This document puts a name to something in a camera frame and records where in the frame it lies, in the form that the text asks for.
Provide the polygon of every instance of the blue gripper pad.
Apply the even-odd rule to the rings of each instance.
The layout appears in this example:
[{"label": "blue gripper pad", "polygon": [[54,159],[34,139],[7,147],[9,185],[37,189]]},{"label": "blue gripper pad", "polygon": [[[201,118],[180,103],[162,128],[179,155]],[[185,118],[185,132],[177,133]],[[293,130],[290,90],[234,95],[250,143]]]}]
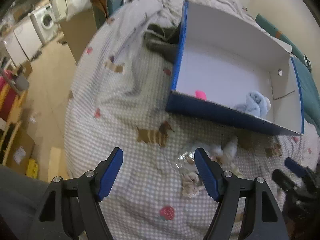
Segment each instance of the blue gripper pad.
[{"label": "blue gripper pad", "polygon": [[118,148],[117,152],[113,156],[110,164],[108,165],[105,173],[103,174],[101,181],[100,181],[100,190],[98,192],[98,198],[100,201],[109,195],[113,183],[116,180],[118,172],[121,168],[123,162],[123,151]]},{"label": "blue gripper pad", "polygon": [[295,175],[299,178],[303,178],[306,175],[306,169],[301,165],[297,164],[293,159],[290,157],[286,158],[284,161],[284,165],[292,171]]},{"label": "blue gripper pad", "polygon": [[[206,155],[207,161],[210,161],[210,158],[207,156],[207,154],[204,151],[204,154]],[[199,171],[199,174],[203,180],[205,189],[207,190],[207,193],[210,197],[212,197],[215,201],[220,197],[218,192],[218,182],[215,179],[214,175],[212,174],[209,165],[205,161],[205,159],[202,157],[200,151],[196,149],[195,151],[195,163],[196,167]]]}]

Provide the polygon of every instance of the floor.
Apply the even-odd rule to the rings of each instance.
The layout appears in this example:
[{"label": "floor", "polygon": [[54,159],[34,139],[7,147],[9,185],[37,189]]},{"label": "floor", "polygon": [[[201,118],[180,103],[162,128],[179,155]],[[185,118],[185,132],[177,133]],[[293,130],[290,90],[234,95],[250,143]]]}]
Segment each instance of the floor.
[{"label": "floor", "polygon": [[36,145],[32,158],[39,163],[40,180],[48,179],[51,147],[64,147],[64,117],[76,62],[68,45],[57,43],[58,36],[42,49],[31,65],[30,87],[23,113],[27,133]]}]

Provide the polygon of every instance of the bed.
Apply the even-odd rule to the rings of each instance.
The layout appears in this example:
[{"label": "bed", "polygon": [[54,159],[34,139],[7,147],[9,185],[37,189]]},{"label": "bed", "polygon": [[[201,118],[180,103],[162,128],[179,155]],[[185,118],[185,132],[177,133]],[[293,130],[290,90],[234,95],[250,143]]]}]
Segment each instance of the bed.
[{"label": "bed", "polygon": [[[227,11],[265,32],[239,0],[190,1]],[[135,0],[121,7],[88,44],[71,86],[65,124],[70,176],[94,169],[114,147],[124,152],[111,193],[100,203],[116,239],[203,238],[217,203],[205,190],[195,198],[182,195],[175,160],[187,143],[223,145],[238,135],[246,146],[238,147],[234,163],[245,178],[264,177],[280,208],[285,195],[272,181],[271,172],[277,168],[287,172],[284,160],[288,156],[312,169],[317,163],[319,137],[314,125],[306,121],[303,136],[272,137],[164,110],[172,64],[146,48],[143,34],[150,23],[178,26],[182,3]],[[137,141],[140,130],[158,131],[163,123],[174,130],[165,147]],[[243,209],[241,199],[238,214]],[[166,211],[170,216],[161,216]],[[240,221],[234,224],[232,238],[237,238],[240,226]]]}]

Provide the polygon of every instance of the rolled blue cloth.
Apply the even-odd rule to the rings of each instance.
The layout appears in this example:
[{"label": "rolled blue cloth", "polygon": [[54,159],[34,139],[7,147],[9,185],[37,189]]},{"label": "rolled blue cloth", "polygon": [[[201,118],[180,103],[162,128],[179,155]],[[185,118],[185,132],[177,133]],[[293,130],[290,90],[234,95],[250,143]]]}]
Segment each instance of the rolled blue cloth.
[{"label": "rolled blue cloth", "polygon": [[267,99],[257,91],[247,94],[245,104],[235,105],[234,108],[246,114],[265,117],[268,113]]}]

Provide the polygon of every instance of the white label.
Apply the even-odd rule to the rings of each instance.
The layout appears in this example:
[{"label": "white label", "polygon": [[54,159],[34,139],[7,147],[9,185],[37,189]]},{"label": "white label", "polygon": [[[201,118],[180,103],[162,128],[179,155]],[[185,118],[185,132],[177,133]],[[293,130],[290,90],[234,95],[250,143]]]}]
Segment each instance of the white label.
[{"label": "white label", "polygon": [[23,149],[22,146],[18,148],[18,150],[15,152],[13,158],[16,161],[17,164],[20,164],[20,162],[23,160],[23,158],[26,156],[26,152]]}]

